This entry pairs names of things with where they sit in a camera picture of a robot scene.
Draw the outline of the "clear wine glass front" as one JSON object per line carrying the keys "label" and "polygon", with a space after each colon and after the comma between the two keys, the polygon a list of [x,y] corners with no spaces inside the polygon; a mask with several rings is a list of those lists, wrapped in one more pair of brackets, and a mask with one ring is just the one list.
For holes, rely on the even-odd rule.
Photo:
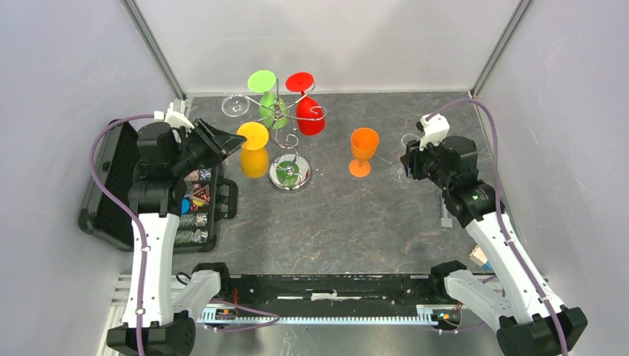
{"label": "clear wine glass front", "polygon": [[403,182],[408,180],[406,175],[406,164],[402,163],[401,158],[405,156],[407,145],[420,139],[419,135],[415,133],[405,133],[396,146],[394,156],[392,159],[392,165],[389,169],[390,177],[396,182]]}

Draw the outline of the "orange wine glass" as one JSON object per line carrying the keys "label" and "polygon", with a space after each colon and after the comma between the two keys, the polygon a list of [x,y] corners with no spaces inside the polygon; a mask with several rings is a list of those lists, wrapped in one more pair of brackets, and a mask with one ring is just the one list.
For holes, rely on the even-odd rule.
{"label": "orange wine glass", "polygon": [[378,149],[380,139],[372,128],[358,128],[350,136],[350,151],[352,161],[349,172],[358,178],[366,177],[371,171],[370,159]]}

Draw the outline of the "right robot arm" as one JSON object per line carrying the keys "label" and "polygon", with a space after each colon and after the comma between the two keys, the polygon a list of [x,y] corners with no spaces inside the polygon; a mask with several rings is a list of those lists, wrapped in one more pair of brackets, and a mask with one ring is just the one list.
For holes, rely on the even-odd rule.
{"label": "right robot arm", "polygon": [[429,295],[466,306],[495,332],[504,355],[568,353],[587,318],[564,304],[527,257],[497,191],[479,179],[477,161],[476,143],[462,136],[425,146],[412,140],[401,157],[409,178],[438,186],[446,209],[485,253],[504,290],[498,294],[450,261],[431,269]]}

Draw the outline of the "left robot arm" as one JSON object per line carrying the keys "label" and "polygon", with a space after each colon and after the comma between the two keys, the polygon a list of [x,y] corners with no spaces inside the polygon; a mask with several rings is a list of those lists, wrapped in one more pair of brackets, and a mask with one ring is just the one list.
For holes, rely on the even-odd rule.
{"label": "left robot arm", "polygon": [[236,152],[244,136],[202,120],[191,125],[154,121],[139,129],[138,174],[122,210],[132,220],[132,287],[121,326],[109,329],[106,344],[121,355],[189,355],[197,320],[211,301],[233,292],[224,263],[206,263],[174,297],[172,258],[180,225],[184,179],[201,167],[215,167]]}

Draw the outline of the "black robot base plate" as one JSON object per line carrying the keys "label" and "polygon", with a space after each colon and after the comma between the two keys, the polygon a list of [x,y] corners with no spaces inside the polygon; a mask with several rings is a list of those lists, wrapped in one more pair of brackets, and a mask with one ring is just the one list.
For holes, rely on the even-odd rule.
{"label": "black robot base plate", "polygon": [[290,317],[411,317],[417,306],[452,309],[425,274],[232,275],[226,297],[240,306]]}

